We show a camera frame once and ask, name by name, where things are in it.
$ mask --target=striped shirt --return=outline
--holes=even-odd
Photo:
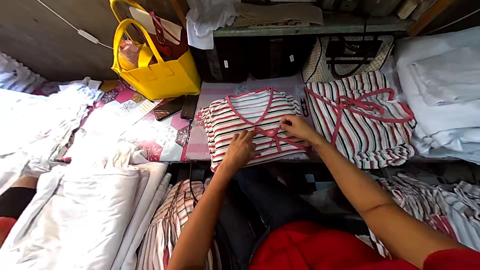
[[[285,115],[300,115],[300,106],[292,96],[271,87],[228,96],[216,100],[202,109],[202,120],[208,137],[208,150],[212,158],[211,169],[222,162],[235,133],[255,130],[253,142],[260,156],[247,166],[265,163],[294,153],[306,151],[307,143],[280,130],[279,122]]]
[[[363,73],[305,88],[315,129],[363,169],[401,165],[414,155],[416,122],[379,72]]]

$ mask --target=black phone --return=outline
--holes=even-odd
[[[181,109],[180,118],[193,119],[197,110],[198,95],[188,95],[185,97],[183,108]]]
[[[169,102],[155,108],[153,113],[155,114],[155,118],[157,121],[161,121],[167,116],[170,116],[178,111],[181,110],[183,107],[183,101],[185,100],[185,96],[181,96],[178,98],[174,98]]]

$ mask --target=gray wall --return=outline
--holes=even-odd
[[[108,0],[42,1],[75,27],[112,46],[118,23]],[[147,10],[180,23],[169,0],[137,2]],[[70,81],[85,76],[97,80],[117,78],[110,69],[113,61],[111,49],[80,36],[36,0],[8,0],[2,3],[0,51],[50,81]]]

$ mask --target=pink neckline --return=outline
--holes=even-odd
[[[250,93],[260,93],[262,91],[265,91],[265,90],[270,90],[270,99],[268,100],[268,104],[267,104],[267,108],[265,109],[264,113],[260,116],[260,118],[255,122],[255,123],[252,123],[250,121],[248,121],[247,119],[245,119],[245,117],[243,117],[241,114],[239,114],[237,112],[237,110],[235,109],[235,107],[232,105],[232,103],[230,102],[230,98],[239,98],[241,96],[245,96],[245,95],[248,95]],[[241,94],[241,95],[228,95],[227,96],[227,102],[228,102],[228,105],[230,106],[230,109],[232,109],[233,113],[235,115],[237,115],[240,119],[242,119],[245,123],[247,124],[250,124],[252,126],[256,126],[258,123],[260,123],[264,118],[265,116],[267,115],[268,113],[268,110],[270,109],[270,106],[272,105],[272,99],[273,99],[273,92],[276,91],[275,89],[271,88],[271,87],[265,87],[265,88],[262,88],[262,89],[258,89],[254,92],[248,92],[248,93],[244,93],[244,94]]]

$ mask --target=wooden shelf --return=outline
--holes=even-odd
[[[400,20],[396,16],[370,18],[367,20],[366,32],[407,31],[413,20]],[[365,19],[353,16],[331,17],[324,19],[324,25],[310,26],[243,26],[221,27],[213,32],[214,37],[254,37],[285,36],[305,34],[363,33]]]

